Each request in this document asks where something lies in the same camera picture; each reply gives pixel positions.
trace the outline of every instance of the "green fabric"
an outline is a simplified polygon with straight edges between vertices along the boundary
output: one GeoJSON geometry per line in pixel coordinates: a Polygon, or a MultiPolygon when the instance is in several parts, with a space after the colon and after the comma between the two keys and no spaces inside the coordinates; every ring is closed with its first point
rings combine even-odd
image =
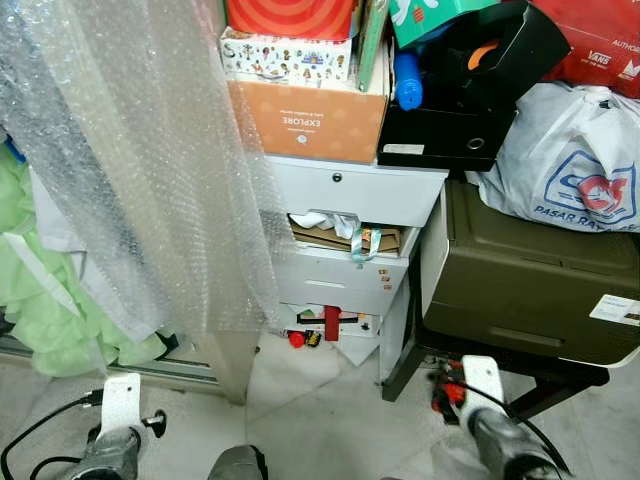
{"type": "Polygon", "coordinates": [[[45,249],[34,221],[33,192],[26,165],[0,147],[0,305],[15,326],[11,334],[33,350],[33,367],[44,375],[81,375],[97,361],[121,365],[147,363],[166,347],[157,335],[134,344],[89,297],[67,254],[45,249]],[[21,234],[47,273],[73,298],[79,315],[59,303],[24,264],[5,233],[21,234]]]}

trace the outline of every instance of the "tile floor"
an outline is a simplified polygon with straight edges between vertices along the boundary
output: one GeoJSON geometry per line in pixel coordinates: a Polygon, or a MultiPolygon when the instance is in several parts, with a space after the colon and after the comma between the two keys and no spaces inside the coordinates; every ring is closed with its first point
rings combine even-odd
{"type": "MultiPolygon", "coordinates": [[[[265,336],[246,407],[224,399],[147,387],[143,413],[163,408],[169,427],[152,440],[144,480],[206,479],[225,448],[250,442],[267,456],[271,480],[473,479],[473,446],[428,408],[426,371],[419,370],[396,403],[380,399],[377,353],[351,366],[327,344],[292,350],[265,336]]],[[[526,379],[505,379],[517,389],[526,379]]],[[[30,370],[0,366],[0,445],[22,425],[96,386],[91,379],[48,382],[30,370]]],[[[61,417],[11,456],[16,479],[29,478],[41,458],[81,453],[97,411],[61,417]]],[[[640,478],[640,359],[591,389],[536,418],[579,480],[640,478]]],[[[51,467],[41,479],[54,479],[51,467]]]]}

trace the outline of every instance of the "bubble wrap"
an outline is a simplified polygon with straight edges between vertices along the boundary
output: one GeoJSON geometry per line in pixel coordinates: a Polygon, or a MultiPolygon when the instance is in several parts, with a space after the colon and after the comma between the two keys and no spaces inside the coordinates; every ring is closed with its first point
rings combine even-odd
{"type": "Polygon", "coordinates": [[[277,316],[272,259],[293,236],[213,21],[201,0],[0,2],[0,121],[133,340],[277,316]]]}

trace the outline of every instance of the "black cable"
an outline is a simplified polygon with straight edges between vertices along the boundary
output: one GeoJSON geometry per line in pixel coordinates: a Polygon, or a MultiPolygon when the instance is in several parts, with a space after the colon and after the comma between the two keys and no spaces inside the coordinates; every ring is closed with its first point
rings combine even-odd
{"type": "Polygon", "coordinates": [[[9,452],[13,449],[13,447],[18,445],[18,443],[24,440],[25,437],[31,434],[31,432],[41,427],[43,424],[47,423],[53,417],[60,415],[62,412],[69,410],[70,408],[73,408],[76,405],[90,405],[90,406],[101,405],[103,392],[104,391],[102,389],[94,390],[82,398],[79,398],[77,400],[74,400],[73,402],[63,405],[59,409],[51,412],[46,417],[38,420],[35,424],[33,424],[32,426],[27,428],[24,432],[22,432],[20,435],[18,435],[15,438],[15,440],[13,440],[9,445],[5,447],[5,449],[2,451],[2,455],[0,455],[0,470],[2,471],[2,475],[4,475],[5,480],[15,480],[13,478],[13,475],[11,475],[11,471],[9,470],[9,465],[7,463],[7,456],[9,455],[9,452]]]}
{"type": "Polygon", "coordinates": [[[556,463],[556,465],[558,466],[558,468],[560,468],[561,470],[564,470],[565,472],[567,472],[569,475],[571,474],[571,471],[569,470],[569,467],[567,466],[567,463],[564,461],[564,458],[562,458],[562,455],[560,455],[560,452],[558,451],[558,449],[555,447],[555,445],[551,442],[551,440],[549,440],[547,438],[547,436],[542,433],[542,431],[536,427],[533,423],[531,423],[529,420],[527,420],[524,417],[521,417],[520,415],[517,414],[517,412],[511,408],[511,406],[507,403],[504,403],[500,400],[498,400],[497,398],[489,395],[486,392],[483,392],[482,390],[480,390],[479,388],[476,387],[472,387],[471,385],[467,385],[464,382],[458,382],[458,381],[449,381],[448,382],[450,385],[457,385],[459,387],[465,388],[467,390],[470,390],[472,392],[477,393],[478,395],[486,398],[487,400],[492,401],[493,403],[495,403],[496,405],[499,405],[500,407],[502,407],[502,409],[507,413],[507,415],[509,415],[511,418],[516,418],[518,420],[520,420],[522,423],[524,423],[527,427],[529,427],[529,429],[536,434],[536,436],[542,440],[542,443],[544,443],[545,447],[547,448],[547,451],[549,452],[549,455],[551,456],[551,458],[553,459],[553,461],[556,463]]]}
{"type": "Polygon", "coordinates": [[[81,459],[77,458],[77,457],[51,457],[51,458],[47,458],[46,460],[41,461],[38,464],[38,466],[33,469],[33,472],[31,472],[31,476],[29,477],[29,480],[37,480],[38,474],[40,473],[40,470],[42,470],[44,467],[46,467],[47,465],[49,465],[51,463],[58,463],[58,462],[80,463],[80,460],[81,459]]]}

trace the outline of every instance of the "black table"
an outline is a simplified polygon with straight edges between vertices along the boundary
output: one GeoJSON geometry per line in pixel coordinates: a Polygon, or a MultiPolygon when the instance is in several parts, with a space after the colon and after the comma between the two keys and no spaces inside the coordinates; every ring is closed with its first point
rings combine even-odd
{"type": "Polygon", "coordinates": [[[524,418],[544,410],[592,386],[609,381],[609,371],[583,363],[486,345],[434,332],[424,325],[420,289],[420,252],[409,266],[411,286],[405,344],[391,375],[382,387],[382,398],[394,402],[427,356],[460,360],[463,355],[486,355],[495,359],[500,370],[533,377],[536,387],[511,402],[524,418]]]}

